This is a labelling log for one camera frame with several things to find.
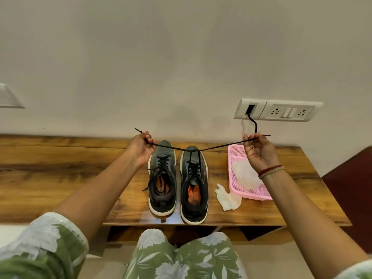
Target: red thread bracelet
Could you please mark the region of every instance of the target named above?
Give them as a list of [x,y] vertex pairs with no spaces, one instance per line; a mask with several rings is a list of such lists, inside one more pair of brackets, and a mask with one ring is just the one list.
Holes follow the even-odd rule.
[[281,164],[278,164],[276,166],[269,167],[268,169],[261,170],[260,173],[258,173],[258,178],[261,178],[261,176],[265,174],[266,172],[269,172],[270,170],[273,170],[273,169],[277,169],[278,167],[281,167],[281,166],[282,166]]

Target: white switch plate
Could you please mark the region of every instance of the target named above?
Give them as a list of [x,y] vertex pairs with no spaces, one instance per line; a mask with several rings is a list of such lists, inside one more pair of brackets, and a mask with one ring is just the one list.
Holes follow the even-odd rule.
[[253,119],[258,119],[266,105],[266,100],[257,100],[257,99],[241,99],[238,107],[235,111],[234,118],[235,119],[249,119],[248,116],[245,114],[247,112],[247,109],[249,105],[254,105],[250,116]]
[[[323,106],[323,103],[320,102],[268,100],[258,120],[309,121],[321,106]],[[290,108],[288,116],[286,116],[287,108]]]
[[5,84],[0,84],[0,107],[8,108],[24,108],[21,103],[18,101],[16,96],[7,88]]

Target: shoe insole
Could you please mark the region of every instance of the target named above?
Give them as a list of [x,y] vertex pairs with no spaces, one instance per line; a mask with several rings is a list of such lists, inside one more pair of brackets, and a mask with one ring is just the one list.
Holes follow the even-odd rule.
[[188,188],[189,203],[192,205],[200,205],[200,189],[198,185],[189,185]]
[[156,180],[156,189],[161,195],[166,195],[169,192],[169,176],[162,174]]

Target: hand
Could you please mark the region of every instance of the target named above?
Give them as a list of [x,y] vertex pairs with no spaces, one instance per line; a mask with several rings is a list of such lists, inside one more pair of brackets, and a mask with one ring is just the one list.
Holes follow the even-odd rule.
[[253,169],[259,173],[264,169],[280,164],[280,162],[273,143],[267,140],[261,132],[252,134],[249,138],[248,134],[244,134],[243,140],[256,137],[258,137],[258,139],[244,142],[244,149],[247,153],[249,163],[252,165]]
[[156,143],[155,139],[151,138],[148,131],[142,132],[132,138],[129,142],[126,153],[130,154],[136,161],[138,166],[142,166],[148,162],[151,154],[156,149],[156,146],[146,143]]

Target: orange insole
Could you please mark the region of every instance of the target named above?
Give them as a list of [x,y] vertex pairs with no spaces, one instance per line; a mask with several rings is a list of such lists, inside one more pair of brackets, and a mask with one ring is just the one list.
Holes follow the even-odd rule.
[[162,175],[160,175],[156,180],[156,189],[164,195],[169,192],[169,184],[165,181]]
[[192,205],[200,205],[200,189],[199,186],[189,186],[188,188],[189,203]]

